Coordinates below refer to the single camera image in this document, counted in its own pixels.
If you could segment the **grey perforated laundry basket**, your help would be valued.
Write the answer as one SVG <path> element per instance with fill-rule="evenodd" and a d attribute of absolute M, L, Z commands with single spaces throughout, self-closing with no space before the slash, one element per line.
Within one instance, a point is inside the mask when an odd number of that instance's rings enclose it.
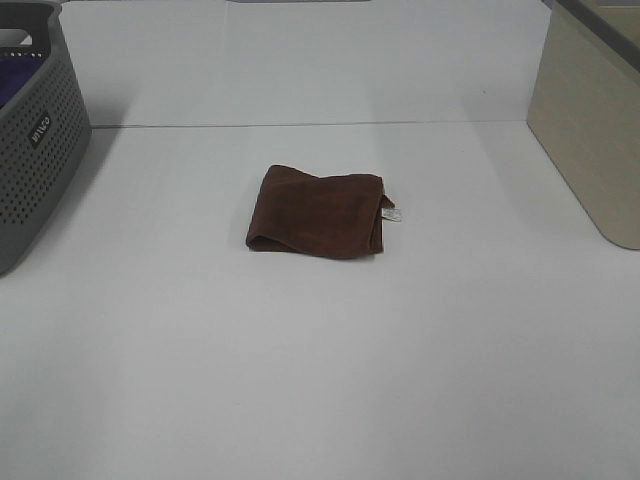
<path fill-rule="evenodd" d="M 86 153 L 91 126 L 52 1 L 4 1 L 1 26 L 29 45 L 5 57 L 39 57 L 38 71 L 1 107 L 1 271 L 15 268 L 48 222 Z"/>

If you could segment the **beige storage bin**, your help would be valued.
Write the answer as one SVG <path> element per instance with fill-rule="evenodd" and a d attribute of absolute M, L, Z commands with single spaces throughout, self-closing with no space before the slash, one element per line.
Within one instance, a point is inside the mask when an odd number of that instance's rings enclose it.
<path fill-rule="evenodd" d="M 638 249 L 638 2 L 554 2 L 527 124 L 600 234 Z"/>

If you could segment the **purple cloth in basket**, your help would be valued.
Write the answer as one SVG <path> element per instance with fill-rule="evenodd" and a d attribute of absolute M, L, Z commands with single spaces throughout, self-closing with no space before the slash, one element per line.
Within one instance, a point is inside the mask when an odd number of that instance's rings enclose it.
<path fill-rule="evenodd" d="M 0 106 L 4 107 L 38 71 L 43 60 L 39 57 L 5 57 L 1 59 Z"/>

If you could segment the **brown towel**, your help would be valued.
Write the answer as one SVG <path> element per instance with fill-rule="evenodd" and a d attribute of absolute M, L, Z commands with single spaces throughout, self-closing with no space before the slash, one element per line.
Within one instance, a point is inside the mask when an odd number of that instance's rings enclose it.
<path fill-rule="evenodd" d="M 257 195 L 246 245 L 333 260 L 379 254 L 383 211 L 395 207 L 379 176 L 317 177 L 272 165 Z"/>

